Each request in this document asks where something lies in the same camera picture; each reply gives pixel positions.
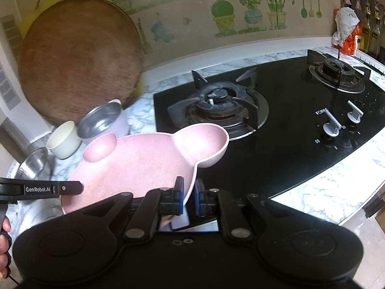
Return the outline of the person's left hand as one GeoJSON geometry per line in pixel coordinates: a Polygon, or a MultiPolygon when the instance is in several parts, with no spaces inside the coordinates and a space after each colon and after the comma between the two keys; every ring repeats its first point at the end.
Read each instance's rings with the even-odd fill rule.
{"type": "Polygon", "coordinates": [[[11,244],[11,238],[9,237],[8,233],[11,231],[11,225],[10,221],[8,220],[8,217],[4,218],[4,221],[2,223],[1,227],[1,236],[0,236],[0,272],[1,272],[1,279],[5,279],[8,277],[9,274],[9,265],[10,265],[10,244],[11,244]]]}

